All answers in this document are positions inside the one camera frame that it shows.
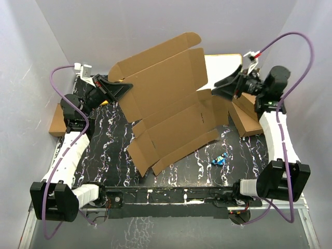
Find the cardboard flap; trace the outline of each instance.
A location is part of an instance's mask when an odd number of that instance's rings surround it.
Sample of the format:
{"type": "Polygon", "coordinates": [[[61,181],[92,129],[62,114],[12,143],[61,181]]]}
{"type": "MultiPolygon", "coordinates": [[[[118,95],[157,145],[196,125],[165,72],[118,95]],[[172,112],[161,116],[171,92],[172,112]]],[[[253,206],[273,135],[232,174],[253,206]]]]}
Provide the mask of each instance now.
{"type": "Polygon", "coordinates": [[[205,75],[200,79],[206,81],[199,85],[207,82],[205,66],[191,64],[189,53],[204,63],[201,49],[186,50],[124,79],[134,85],[119,101],[128,122],[146,118],[196,92],[193,72],[205,75]]]}
{"type": "Polygon", "coordinates": [[[210,141],[213,141],[219,137],[219,133],[216,129],[205,133],[198,138],[194,139],[190,143],[184,145],[183,147],[177,149],[176,151],[168,154],[161,160],[159,160],[153,167],[155,175],[158,175],[161,171],[167,168],[170,164],[179,161],[184,158],[189,153],[195,151],[197,148],[200,148],[207,144],[210,141]]]}
{"type": "Polygon", "coordinates": [[[213,110],[212,100],[206,100],[201,102],[199,105],[199,110],[201,112],[203,127],[205,132],[211,131],[216,127],[215,113],[213,110]]]}
{"type": "Polygon", "coordinates": [[[190,143],[206,132],[200,105],[200,103],[192,105],[148,129],[147,132],[160,158],[190,143]]]}
{"type": "Polygon", "coordinates": [[[195,90],[205,86],[208,83],[208,74],[206,73],[205,56],[203,48],[189,50],[191,61],[192,76],[195,84],[195,90]]]}
{"type": "Polygon", "coordinates": [[[201,37],[194,32],[179,35],[171,40],[165,41],[164,43],[118,62],[110,69],[108,80],[118,81],[127,78],[145,68],[200,44],[201,41],[201,37]]]}
{"type": "Polygon", "coordinates": [[[128,147],[128,152],[141,176],[144,176],[148,168],[159,160],[155,147],[144,132],[139,139],[134,139],[128,147]]]}
{"type": "Polygon", "coordinates": [[[229,103],[229,114],[233,119],[240,137],[262,133],[260,124],[232,102],[229,103]]]}
{"type": "Polygon", "coordinates": [[[146,130],[147,128],[145,126],[144,120],[141,120],[138,124],[134,125],[133,127],[133,133],[135,137],[139,137],[146,130]]]}
{"type": "Polygon", "coordinates": [[[213,97],[211,95],[211,89],[200,90],[200,91],[197,91],[196,93],[197,93],[198,100],[200,100],[200,101],[209,100],[213,97]]]}

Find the cable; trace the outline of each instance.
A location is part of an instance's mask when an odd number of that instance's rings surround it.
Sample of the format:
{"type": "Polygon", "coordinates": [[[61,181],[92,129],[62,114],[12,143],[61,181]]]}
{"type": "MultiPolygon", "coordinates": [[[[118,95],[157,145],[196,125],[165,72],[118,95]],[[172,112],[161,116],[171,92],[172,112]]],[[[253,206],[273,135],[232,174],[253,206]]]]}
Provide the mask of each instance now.
{"type": "Polygon", "coordinates": [[[273,200],[269,201],[267,199],[263,199],[266,202],[268,202],[270,205],[268,207],[268,209],[266,209],[266,211],[261,214],[259,217],[257,217],[255,220],[252,220],[250,222],[244,223],[244,225],[253,223],[257,220],[260,220],[261,218],[263,218],[268,211],[270,210],[271,206],[273,206],[275,208],[275,210],[277,210],[277,212],[289,223],[293,223],[295,218],[294,218],[294,204],[293,204],[293,190],[292,190],[292,180],[291,180],[291,174],[289,171],[289,163],[288,163],[288,157],[287,157],[287,149],[286,149],[286,144],[284,142],[285,140],[285,134],[284,134],[284,130],[282,128],[282,124],[280,123],[280,119],[279,119],[279,110],[282,106],[282,104],[284,103],[285,99],[287,98],[287,96],[301,83],[301,81],[306,77],[306,75],[308,74],[313,61],[314,61],[314,50],[313,50],[313,45],[312,42],[309,40],[309,38],[300,32],[288,32],[285,33],[279,37],[277,37],[275,40],[273,40],[272,42],[270,42],[265,48],[263,48],[260,51],[260,54],[262,54],[266,49],[268,49],[270,46],[272,46],[275,42],[277,42],[278,40],[280,40],[281,38],[288,36],[288,35],[299,35],[301,36],[303,39],[306,40],[306,42],[309,45],[309,50],[310,50],[310,60],[309,63],[307,65],[306,70],[304,71],[304,73],[301,75],[301,77],[295,82],[295,84],[281,97],[281,99],[279,100],[277,106],[276,106],[276,121],[278,122],[279,125],[279,129],[280,129],[280,134],[281,134],[281,139],[282,139],[282,148],[283,148],[283,152],[284,152],[284,159],[285,159],[285,167],[286,167],[286,175],[287,175],[287,186],[288,186],[288,200],[289,200],[289,209],[290,209],[290,219],[288,219],[285,214],[275,205],[273,204],[273,200]]]}
{"type": "MultiPolygon", "coordinates": [[[[41,209],[41,220],[43,222],[43,230],[44,230],[44,237],[46,240],[50,240],[54,235],[55,233],[58,231],[58,229],[60,228],[62,222],[60,222],[57,227],[55,228],[55,230],[53,231],[53,233],[48,236],[47,234],[47,227],[46,227],[46,201],[47,201],[47,196],[48,196],[48,189],[50,187],[50,183],[51,183],[51,180],[54,176],[54,173],[56,172],[60,162],[62,161],[62,158],[68,153],[68,151],[70,150],[70,148],[76,143],[77,140],[79,140],[79,138],[85,134],[85,132],[88,130],[89,128],[89,120],[88,120],[88,117],[79,109],[77,108],[72,102],[70,102],[58,89],[57,87],[55,86],[54,84],[54,81],[53,81],[53,74],[60,70],[60,69],[64,69],[64,68],[69,68],[69,67],[74,67],[73,65],[69,65],[69,66],[60,66],[60,67],[57,67],[55,68],[51,73],[50,73],[50,83],[51,83],[51,86],[53,87],[53,89],[55,90],[55,92],[57,92],[57,94],[65,100],[65,102],[67,102],[74,110],[76,110],[78,113],[80,113],[83,117],[83,119],[85,120],[86,122],[86,125],[84,127],[84,129],[81,131],[81,133],[78,135],[77,138],[75,138],[73,140],[73,142],[70,144],[70,146],[65,150],[65,152],[62,154],[62,157],[59,158],[59,160],[57,161],[56,165],[54,166],[54,169],[52,170],[51,174],[50,174],[50,177],[48,179],[48,181],[46,181],[46,187],[45,187],[45,191],[44,191],[44,196],[43,196],[43,205],[42,205],[42,209],[41,209]]],[[[93,224],[92,221],[90,221],[82,212],[81,210],[79,210],[80,213],[91,223],[93,224]]]]}
{"type": "Polygon", "coordinates": [[[81,210],[78,210],[79,213],[84,217],[84,219],[86,219],[88,221],[88,223],[90,223],[91,225],[96,226],[97,224],[94,223],[92,220],[90,220],[81,210]]]}

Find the cardboard box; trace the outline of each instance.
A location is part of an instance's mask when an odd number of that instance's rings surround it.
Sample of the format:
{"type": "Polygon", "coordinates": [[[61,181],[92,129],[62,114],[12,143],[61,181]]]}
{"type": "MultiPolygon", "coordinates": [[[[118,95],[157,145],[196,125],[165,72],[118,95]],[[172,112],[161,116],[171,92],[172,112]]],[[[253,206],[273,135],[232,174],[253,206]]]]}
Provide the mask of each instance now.
{"type": "Polygon", "coordinates": [[[252,119],[258,122],[257,113],[255,112],[255,96],[243,93],[238,99],[233,99],[235,105],[243,110],[252,119]]]}
{"type": "Polygon", "coordinates": [[[128,147],[141,176],[152,165],[158,175],[217,139],[216,125],[228,123],[226,103],[210,89],[197,91],[208,82],[203,49],[190,49],[200,42],[198,34],[184,33],[109,71],[108,80],[134,85],[119,104],[128,122],[141,120],[128,147]]]}
{"type": "Polygon", "coordinates": [[[56,111],[52,119],[50,129],[48,131],[52,136],[60,137],[64,136],[66,133],[66,125],[63,121],[63,110],[60,104],[57,105],[56,111]]]}
{"type": "Polygon", "coordinates": [[[239,132],[240,137],[263,133],[263,129],[260,124],[252,119],[234,103],[229,103],[228,111],[239,132]]]}

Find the small blue toy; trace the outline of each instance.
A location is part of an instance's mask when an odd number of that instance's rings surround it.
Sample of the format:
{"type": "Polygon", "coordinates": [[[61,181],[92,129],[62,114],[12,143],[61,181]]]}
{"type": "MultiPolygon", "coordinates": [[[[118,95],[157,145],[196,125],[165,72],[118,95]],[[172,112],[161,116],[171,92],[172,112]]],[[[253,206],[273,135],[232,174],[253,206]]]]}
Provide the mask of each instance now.
{"type": "Polygon", "coordinates": [[[227,153],[223,153],[217,158],[212,160],[213,165],[224,165],[226,163],[227,153]]]}

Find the black table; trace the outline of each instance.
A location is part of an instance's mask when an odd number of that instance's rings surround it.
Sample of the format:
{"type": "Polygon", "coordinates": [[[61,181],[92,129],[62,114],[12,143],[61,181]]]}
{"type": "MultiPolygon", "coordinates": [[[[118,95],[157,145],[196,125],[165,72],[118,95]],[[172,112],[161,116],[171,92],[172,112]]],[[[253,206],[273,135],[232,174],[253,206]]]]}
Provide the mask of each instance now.
{"type": "MultiPolygon", "coordinates": [[[[82,96],[85,89],[86,83],[77,78],[74,94],[82,96]]],[[[87,181],[103,182],[106,187],[230,186],[240,178],[256,178],[268,163],[264,135],[239,138],[229,118],[228,126],[217,128],[219,141],[196,150],[158,176],[149,170],[141,177],[127,152],[135,123],[127,122],[117,103],[100,106],[91,117],[95,118],[95,133],[75,172],[74,187],[87,181]],[[225,165],[210,164],[225,152],[225,165]]]]}

